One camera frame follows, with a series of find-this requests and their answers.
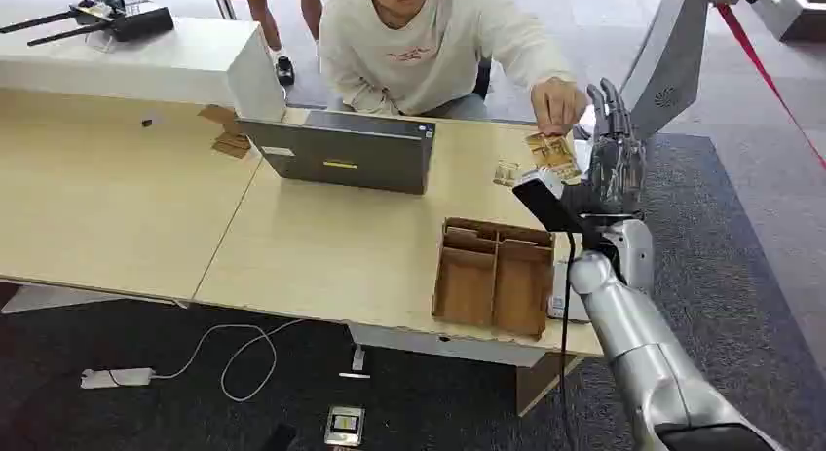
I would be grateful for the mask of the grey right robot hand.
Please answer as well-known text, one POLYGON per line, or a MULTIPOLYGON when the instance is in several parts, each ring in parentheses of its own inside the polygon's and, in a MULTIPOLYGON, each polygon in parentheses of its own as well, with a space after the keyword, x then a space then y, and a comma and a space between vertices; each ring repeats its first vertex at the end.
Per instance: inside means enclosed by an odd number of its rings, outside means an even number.
POLYGON ((578 215, 642 220, 646 146, 635 137, 630 112, 611 81, 602 78, 586 92, 595 115, 589 167, 578 184, 564 187, 562 203, 578 215))

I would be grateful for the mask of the person's left hand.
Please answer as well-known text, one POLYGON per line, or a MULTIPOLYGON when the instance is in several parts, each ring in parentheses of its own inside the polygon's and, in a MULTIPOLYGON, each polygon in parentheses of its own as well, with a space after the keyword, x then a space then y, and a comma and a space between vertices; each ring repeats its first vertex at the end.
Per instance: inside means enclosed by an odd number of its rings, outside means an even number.
POLYGON ((538 129, 548 136, 567 134, 587 106, 587 98, 577 85, 559 78, 533 86, 530 97, 538 129))

